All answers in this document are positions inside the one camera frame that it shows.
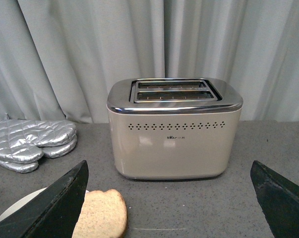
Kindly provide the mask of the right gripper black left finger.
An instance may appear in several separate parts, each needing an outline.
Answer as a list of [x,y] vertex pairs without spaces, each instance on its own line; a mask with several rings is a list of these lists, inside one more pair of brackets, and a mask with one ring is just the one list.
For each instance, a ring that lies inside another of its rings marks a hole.
[[70,238],[89,178],[83,160],[23,207],[0,221],[0,238]]

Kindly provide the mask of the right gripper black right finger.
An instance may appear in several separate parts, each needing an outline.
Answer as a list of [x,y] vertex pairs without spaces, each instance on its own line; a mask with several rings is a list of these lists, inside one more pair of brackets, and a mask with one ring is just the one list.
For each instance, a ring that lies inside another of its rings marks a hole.
[[250,177],[273,236],[299,238],[299,186],[259,161]]

